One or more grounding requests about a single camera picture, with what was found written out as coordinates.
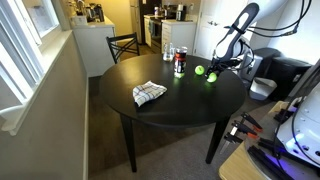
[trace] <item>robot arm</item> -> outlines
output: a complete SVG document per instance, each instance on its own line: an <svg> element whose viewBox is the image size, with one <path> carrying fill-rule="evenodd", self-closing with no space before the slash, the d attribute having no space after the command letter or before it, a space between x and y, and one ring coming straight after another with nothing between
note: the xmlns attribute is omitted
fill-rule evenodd
<svg viewBox="0 0 320 180"><path fill-rule="evenodd" d="M287 0L249 0L248 5L242 10L235 22L230 27L224 38L217 44L211 66L206 76L214 72L219 75L224 68L219 63L231 64L231 59L248 52L248 45L242 38L246 29L257 20L277 10Z"/></svg>

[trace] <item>table leg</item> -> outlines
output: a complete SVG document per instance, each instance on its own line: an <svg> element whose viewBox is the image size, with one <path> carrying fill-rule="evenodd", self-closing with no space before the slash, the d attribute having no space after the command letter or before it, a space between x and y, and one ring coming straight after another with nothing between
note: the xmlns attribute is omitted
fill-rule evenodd
<svg viewBox="0 0 320 180"><path fill-rule="evenodd" d="M132 120L124 115L121 116L122 128L126 140L127 150L129 154L129 159L131 163L132 172L137 172L136 165L136 155L134 150L134 139L133 139L133 130L132 130Z"/></svg>
<svg viewBox="0 0 320 180"><path fill-rule="evenodd" d="M225 117L222 121L216 123L216 127L213 130L212 139L210 142L206 163L210 164L214 154L216 153L220 140L223 137L223 133L228 125L230 117Z"/></svg>

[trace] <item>white cabinet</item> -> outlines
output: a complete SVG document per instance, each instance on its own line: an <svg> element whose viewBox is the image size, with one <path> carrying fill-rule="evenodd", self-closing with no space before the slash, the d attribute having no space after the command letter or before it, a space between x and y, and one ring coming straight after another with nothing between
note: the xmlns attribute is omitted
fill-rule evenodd
<svg viewBox="0 0 320 180"><path fill-rule="evenodd" d="M144 17L145 39L146 39L146 43L148 44L148 46L151 47L151 33L149 31L149 22L150 22L150 17L145 16Z"/></svg>
<svg viewBox="0 0 320 180"><path fill-rule="evenodd" d="M73 32L88 77L101 76L114 65L106 37L114 37L114 25L75 26Z"/></svg>
<svg viewBox="0 0 320 180"><path fill-rule="evenodd" d="M196 33L195 22L183 22L176 20L162 21L162 52L164 43L173 43L174 47L185 46L188 54L193 54L194 37Z"/></svg>

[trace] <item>tabletop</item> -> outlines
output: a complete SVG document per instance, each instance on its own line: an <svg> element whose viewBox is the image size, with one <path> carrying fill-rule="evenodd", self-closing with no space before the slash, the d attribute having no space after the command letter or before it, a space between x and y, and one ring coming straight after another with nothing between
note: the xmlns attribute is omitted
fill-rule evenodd
<svg viewBox="0 0 320 180"><path fill-rule="evenodd" d="M174 77L174 61L163 61L161 54L137 56L108 69L100 80L100 94L115 111L133 120L162 127L195 127L215 123L240 108L246 97L240 78L224 71L209 83L194 69L207 68L210 61L187 56L185 76ZM138 107L132 90L148 81L167 91Z"/></svg>

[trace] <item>wall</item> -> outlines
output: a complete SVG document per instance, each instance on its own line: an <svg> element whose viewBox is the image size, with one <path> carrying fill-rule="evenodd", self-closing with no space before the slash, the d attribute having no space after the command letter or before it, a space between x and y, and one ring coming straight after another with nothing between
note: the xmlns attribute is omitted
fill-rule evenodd
<svg viewBox="0 0 320 180"><path fill-rule="evenodd" d="M129 0L86 0L86 3L101 4L104 14L116 25L116 35L133 32Z"/></svg>
<svg viewBox="0 0 320 180"><path fill-rule="evenodd" d="M0 110L6 109L8 107L20 105L19 99L15 96L12 90L8 87L2 76L0 76Z"/></svg>
<svg viewBox="0 0 320 180"><path fill-rule="evenodd" d="M256 27L264 27L269 29L274 29L277 27L277 24L279 22L279 19L282 16L282 13L286 7L286 4L284 4L280 9L275 11L274 13L260 19L257 21ZM256 30L256 32L271 36L273 35L272 31L259 31ZM256 34L253 34L250 39L250 46L252 49L260 49L268 47L268 44L270 42L270 38L262 37Z"/></svg>
<svg viewBox="0 0 320 180"><path fill-rule="evenodd" d="M288 1L277 27L283 27L296 21L300 7L300 0ZM320 58L320 23L318 23L320 11L318 7L320 7L320 0L313 0L309 12L300 23L298 33L292 36L272 39L268 47L278 49L285 57L315 64Z"/></svg>
<svg viewBox="0 0 320 180"><path fill-rule="evenodd" d="M168 3L170 3L171 5L172 4L178 5L178 4L182 3L183 5L188 7L188 10L187 10L188 14L196 15L196 16L199 15L200 4L201 4L200 0L162 0L162 5L167 5ZM190 8L189 8L191 3L194 3L193 10L190 10Z"/></svg>
<svg viewBox="0 0 320 180"><path fill-rule="evenodd" d="M0 132L0 179L83 177L86 73L73 35L18 134Z"/></svg>
<svg viewBox="0 0 320 180"><path fill-rule="evenodd" d="M27 8L42 5L41 0L22 0L22 1L24 6L26 6Z"/></svg>

